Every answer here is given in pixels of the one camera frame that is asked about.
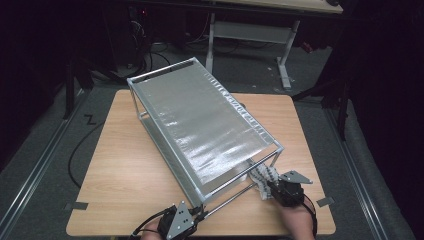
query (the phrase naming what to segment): metal rod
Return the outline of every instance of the metal rod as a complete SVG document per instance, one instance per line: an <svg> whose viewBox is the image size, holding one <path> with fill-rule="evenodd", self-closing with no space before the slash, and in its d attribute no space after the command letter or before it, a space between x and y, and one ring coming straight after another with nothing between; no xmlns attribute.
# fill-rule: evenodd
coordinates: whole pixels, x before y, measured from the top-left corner
<svg viewBox="0 0 424 240"><path fill-rule="evenodd" d="M281 56L281 58L278 61L278 65L280 66L284 66L286 64L287 58L289 57L289 53L294 42L294 38L296 37L297 29L299 28L299 24L300 24L299 20L293 23L293 27L291 28L288 41L286 43L286 47L284 49L284 54L283 56Z"/></svg>
<svg viewBox="0 0 424 240"><path fill-rule="evenodd" d="M73 60L69 61L66 65L66 112L63 119L68 119L74 110L75 97L74 97L74 63Z"/></svg>
<svg viewBox="0 0 424 240"><path fill-rule="evenodd" d="M368 225L370 226L371 232L374 235L375 239L389 239L387 233L383 227L383 224L380 220L380 217L377 214L377 211L374 207L374 203L368 194L367 188L365 187L364 182L362 181L361 175L359 174L358 169L356 168L355 161L353 159L352 154L350 153L349 147L345 141L342 141L338 131L337 124L334 119L334 116L331 110L324 110L327 121L331 125L331 129L334 135L337 138L337 142L343 152L344 155L344 163L347 168L348 176L352 181L353 189L356 192L356 195L359 200L359 204L362 207L362 210L365 214L365 218L368 221Z"/></svg>
<svg viewBox="0 0 424 240"><path fill-rule="evenodd" d="M284 150L284 147L277 141L274 140L274 144L277 145L277 154L275 154L274 159L272 160L270 167L273 167L275 162L277 162L278 157L280 157L281 152Z"/></svg>
<svg viewBox="0 0 424 240"><path fill-rule="evenodd" d="M227 205L228 203L232 202L234 199L236 199L237 197L241 196L243 193L249 191L249 189L253 188L256 185L257 185L256 183L252 183L249 186L247 186L246 188L244 188L243 190L241 190L240 192L236 193L234 196L232 196L231 198L227 199L225 202L221 203L219 206L215 207L214 209L212 209L208 214L206 214L205 218L207 218L210 215L214 214L216 211L218 211L219 209L223 208L225 205Z"/></svg>
<svg viewBox="0 0 424 240"><path fill-rule="evenodd" d="M228 185L230 185L231 183L235 182L237 179L239 179L243 175L245 175L248 172L250 172L250 170L252 170L252 169L256 168L257 166L259 166L260 164L264 163L266 160L270 159L272 156L274 156L277 153L278 153L278 150L274 150L272 153L270 153L267 156L265 156L264 158L262 158L259 162L253 164L252 166L250 166L246 170L244 170L241 173L237 174L236 176L234 176L233 178L231 178L230 180L228 180L226 183L222 184L221 186L219 186L218 188L216 188L215 190L213 190L210 194L208 194L208 196L206 198L209 198L210 196L212 196L212 195L216 194L217 192L221 191L223 188L225 188Z"/></svg>
<svg viewBox="0 0 424 240"><path fill-rule="evenodd" d="M213 71L213 40L215 35L215 13L211 13L211 22L209 24L209 44L208 54L206 55L206 70L212 74Z"/></svg>
<svg viewBox="0 0 424 240"><path fill-rule="evenodd" d="M146 78L146 77L160 76L160 75L162 75L163 72L167 72L168 70L172 70L173 68L177 68L177 67L180 67L180 66L184 67L184 65L190 64L190 63L193 63L193 62L198 62L198 61L195 58L190 58L188 60L173 64L173 65L170 65L170 66L158 69L158 70L154 70L154 71L151 71L151 72L148 72L148 73L136 76L136 77L128 78L127 82L128 83L139 83L140 81L143 81L144 78Z"/></svg>
<svg viewBox="0 0 424 240"><path fill-rule="evenodd" d="M0 239L7 239L8 235L12 232L13 227L18 221L26 205L31 199L32 194L35 192L38 187L38 184L43 178L44 173L47 171L47 168L52 162L53 155L57 147L59 146L59 142L62 140L68 126L70 125L71 121L75 116L75 113L82 105L82 103L87 99L87 97L88 92L85 92L81 89L79 94L77 95L77 103L74 110L72 111L68 119L62 120L62 123L54 133L53 137L50 139L49 143L47 144L40 158L38 159L38 162L35 165L34 169L31 171L25 183L19 190L19 193L15 197L15 200L10 205L6 214L1 219Z"/></svg>

